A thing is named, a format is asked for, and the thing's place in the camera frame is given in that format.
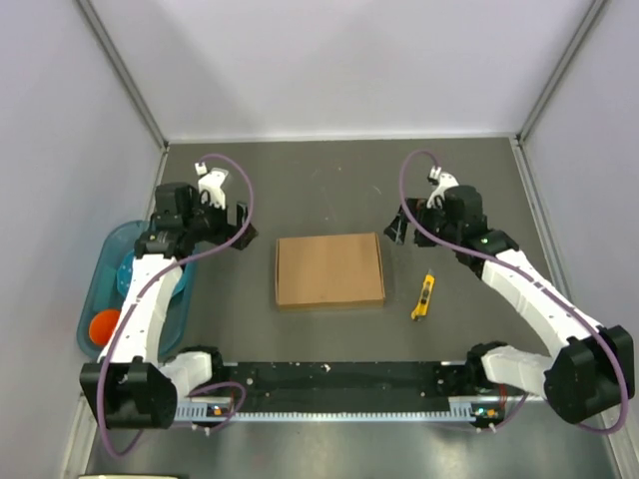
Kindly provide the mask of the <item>orange cup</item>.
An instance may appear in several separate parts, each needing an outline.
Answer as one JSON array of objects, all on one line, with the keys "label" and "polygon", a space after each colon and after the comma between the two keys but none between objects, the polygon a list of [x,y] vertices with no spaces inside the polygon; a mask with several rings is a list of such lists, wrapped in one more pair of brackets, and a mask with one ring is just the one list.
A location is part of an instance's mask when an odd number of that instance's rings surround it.
[{"label": "orange cup", "polygon": [[109,308],[97,313],[89,324],[88,334],[91,342],[96,346],[106,346],[119,322],[121,311]]}]

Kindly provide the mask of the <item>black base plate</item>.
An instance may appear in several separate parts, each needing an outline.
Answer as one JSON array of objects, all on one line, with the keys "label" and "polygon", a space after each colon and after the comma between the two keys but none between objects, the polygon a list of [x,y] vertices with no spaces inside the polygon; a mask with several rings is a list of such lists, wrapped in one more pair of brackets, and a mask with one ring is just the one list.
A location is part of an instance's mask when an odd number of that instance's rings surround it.
[{"label": "black base plate", "polygon": [[240,362],[213,367],[211,384],[235,381],[247,390],[244,413],[444,412],[455,398],[485,405],[501,418],[508,386],[480,386],[462,362]]}]

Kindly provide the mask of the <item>yellow utility knife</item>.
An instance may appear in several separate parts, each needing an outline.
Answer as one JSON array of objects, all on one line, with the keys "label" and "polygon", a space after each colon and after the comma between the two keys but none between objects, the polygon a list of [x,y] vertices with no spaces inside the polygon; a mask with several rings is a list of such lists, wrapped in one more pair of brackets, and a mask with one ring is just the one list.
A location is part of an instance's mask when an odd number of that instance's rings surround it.
[{"label": "yellow utility knife", "polygon": [[429,270],[424,276],[419,299],[410,315],[413,321],[421,320],[427,316],[434,284],[435,277],[433,271]]}]

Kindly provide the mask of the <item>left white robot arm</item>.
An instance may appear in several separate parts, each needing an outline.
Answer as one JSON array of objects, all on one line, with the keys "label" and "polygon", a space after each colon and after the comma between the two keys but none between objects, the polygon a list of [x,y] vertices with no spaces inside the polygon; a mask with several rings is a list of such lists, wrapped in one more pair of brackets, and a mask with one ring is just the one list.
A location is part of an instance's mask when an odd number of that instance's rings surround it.
[{"label": "left white robot arm", "polygon": [[256,235],[252,203],[226,206],[212,192],[188,183],[156,187],[150,227],[135,242],[133,275],[118,323],[99,359],[83,365],[80,385],[101,429],[167,429],[179,402],[196,388],[216,395],[227,373],[213,347],[190,348],[160,360],[160,340],[174,289],[186,266],[201,259],[200,242],[213,252],[244,249]]}]

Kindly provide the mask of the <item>brown cardboard express box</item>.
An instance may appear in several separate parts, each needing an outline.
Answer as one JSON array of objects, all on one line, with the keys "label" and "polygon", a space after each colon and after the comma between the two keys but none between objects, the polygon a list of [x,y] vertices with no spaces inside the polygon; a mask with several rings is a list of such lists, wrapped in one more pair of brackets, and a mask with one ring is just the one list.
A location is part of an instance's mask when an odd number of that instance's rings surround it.
[{"label": "brown cardboard express box", "polygon": [[280,310],[382,307],[378,234],[278,239],[275,300]]}]

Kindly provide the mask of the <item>teal plastic bin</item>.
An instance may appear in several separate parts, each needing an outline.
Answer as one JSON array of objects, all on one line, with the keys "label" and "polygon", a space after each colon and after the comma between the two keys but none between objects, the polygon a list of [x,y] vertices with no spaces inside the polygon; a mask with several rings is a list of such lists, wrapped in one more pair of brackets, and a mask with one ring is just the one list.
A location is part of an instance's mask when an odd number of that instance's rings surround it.
[{"label": "teal plastic bin", "polygon": [[[91,342],[88,334],[89,324],[92,318],[102,310],[121,309],[125,297],[122,297],[116,288],[117,269],[124,255],[129,250],[134,250],[135,240],[147,230],[148,225],[149,223],[143,220],[121,224],[112,230],[104,240],[76,332],[77,343],[90,360],[95,360],[103,347],[96,346]],[[168,354],[183,339],[194,279],[195,275],[181,294],[171,298],[160,340],[159,353],[161,356]]]}]

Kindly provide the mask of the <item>blue perforated plate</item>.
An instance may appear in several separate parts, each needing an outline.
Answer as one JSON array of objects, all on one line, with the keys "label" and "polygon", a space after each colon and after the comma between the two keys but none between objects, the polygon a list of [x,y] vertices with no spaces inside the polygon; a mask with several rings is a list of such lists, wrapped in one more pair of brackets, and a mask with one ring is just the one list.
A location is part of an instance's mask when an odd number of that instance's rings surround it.
[{"label": "blue perforated plate", "polygon": [[[131,285],[131,280],[133,277],[133,260],[135,258],[135,253],[131,249],[125,255],[117,269],[116,274],[116,288],[118,293],[125,297],[128,293],[129,287]],[[172,297],[176,297],[181,294],[185,287],[191,282],[193,275],[195,274],[196,266],[193,263],[189,263],[185,266],[183,275],[176,284]]]}]

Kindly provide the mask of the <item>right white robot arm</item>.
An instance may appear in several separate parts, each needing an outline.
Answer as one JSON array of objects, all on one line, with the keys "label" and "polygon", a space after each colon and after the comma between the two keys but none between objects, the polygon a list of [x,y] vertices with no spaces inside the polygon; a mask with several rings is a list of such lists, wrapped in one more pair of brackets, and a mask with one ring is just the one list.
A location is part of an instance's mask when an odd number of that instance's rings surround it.
[{"label": "right white robot arm", "polygon": [[634,341],[605,327],[561,295],[504,231],[493,229],[472,186],[438,187],[429,199],[403,200],[384,233],[398,244],[414,226],[420,247],[451,248],[457,260],[500,294],[528,323],[547,352],[502,341],[474,346],[465,379],[486,395],[500,384],[543,398],[564,421],[579,424],[635,395]]}]

